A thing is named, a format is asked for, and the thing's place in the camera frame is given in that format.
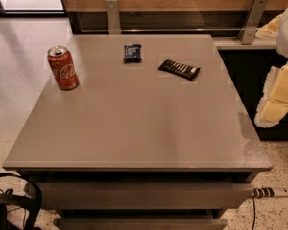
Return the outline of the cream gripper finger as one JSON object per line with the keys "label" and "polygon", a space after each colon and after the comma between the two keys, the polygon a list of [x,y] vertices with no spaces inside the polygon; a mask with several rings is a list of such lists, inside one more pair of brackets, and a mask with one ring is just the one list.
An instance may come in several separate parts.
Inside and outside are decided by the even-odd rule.
{"label": "cream gripper finger", "polygon": [[275,39],[280,19],[281,14],[272,19],[269,23],[265,24],[263,27],[259,28],[255,33],[255,37],[260,39]]}
{"label": "cream gripper finger", "polygon": [[277,125],[288,113],[288,64],[272,66],[267,74],[254,122],[258,127]]}

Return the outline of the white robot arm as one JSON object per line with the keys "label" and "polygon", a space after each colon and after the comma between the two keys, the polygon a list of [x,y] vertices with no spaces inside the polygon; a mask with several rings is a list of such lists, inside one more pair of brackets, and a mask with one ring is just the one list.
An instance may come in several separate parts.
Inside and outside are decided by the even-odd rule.
{"label": "white robot arm", "polygon": [[[278,18],[276,51],[288,59],[288,7]],[[288,113],[288,61],[280,68],[271,67],[262,92],[254,122],[258,127],[270,128]]]}

